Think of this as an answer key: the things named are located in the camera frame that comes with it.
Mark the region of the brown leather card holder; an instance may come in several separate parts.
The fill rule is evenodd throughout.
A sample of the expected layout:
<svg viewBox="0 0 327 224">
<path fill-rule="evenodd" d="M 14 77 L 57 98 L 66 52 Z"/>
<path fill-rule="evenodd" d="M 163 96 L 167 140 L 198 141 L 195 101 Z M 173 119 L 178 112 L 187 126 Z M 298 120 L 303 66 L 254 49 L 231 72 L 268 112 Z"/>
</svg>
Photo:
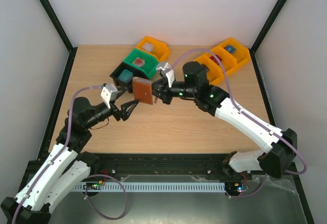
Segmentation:
<svg viewBox="0 0 327 224">
<path fill-rule="evenodd" d="M 133 77 L 132 79 L 132 92 L 135 100 L 140 103 L 153 105 L 157 103 L 157 98 L 153 98 L 152 94 L 153 81 L 141 77 Z"/>
</svg>

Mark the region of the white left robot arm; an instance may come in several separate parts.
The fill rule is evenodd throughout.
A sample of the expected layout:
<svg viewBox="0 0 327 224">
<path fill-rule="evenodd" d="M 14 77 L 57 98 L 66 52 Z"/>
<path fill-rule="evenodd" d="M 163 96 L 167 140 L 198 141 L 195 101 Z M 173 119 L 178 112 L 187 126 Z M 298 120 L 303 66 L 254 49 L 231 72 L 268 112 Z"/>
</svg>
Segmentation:
<svg viewBox="0 0 327 224">
<path fill-rule="evenodd" d="M 1 209 L 10 223 L 48 223 L 59 203 L 78 183 L 96 174 L 99 158 L 82 149 L 90 140 L 90 129 L 113 116 L 117 121 L 127 120 L 138 100 L 126 102 L 118 108 L 116 100 L 125 92 L 113 84 L 90 86 L 99 89 L 102 103 L 91 105 L 76 91 L 71 99 L 68 118 L 56 144 L 43 164 L 15 197 L 6 197 Z"/>
</svg>

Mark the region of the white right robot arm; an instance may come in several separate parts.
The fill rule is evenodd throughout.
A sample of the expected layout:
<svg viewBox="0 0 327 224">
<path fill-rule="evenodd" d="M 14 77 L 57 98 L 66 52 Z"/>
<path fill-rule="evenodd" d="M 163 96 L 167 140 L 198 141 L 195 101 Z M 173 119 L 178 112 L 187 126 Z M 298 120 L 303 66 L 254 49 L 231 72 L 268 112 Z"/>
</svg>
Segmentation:
<svg viewBox="0 0 327 224">
<path fill-rule="evenodd" d="M 259 149 L 250 152 L 232 152 L 224 161 L 223 174 L 233 179 L 244 171 L 263 171 L 280 178 L 295 158 L 290 146 L 295 146 L 297 134 L 285 131 L 257 118 L 232 99 L 225 90 L 211 85 L 208 68 L 192 61 L 183 65 L 183 81 L 177 81 L 172 67 L 161 62 L 156 70 L 161 79 L 152 84 L 152 94 L 170 104 L 174 97 L 190 99 L 203 112 L 217 117 L 252 139 Z"/>
</svg>

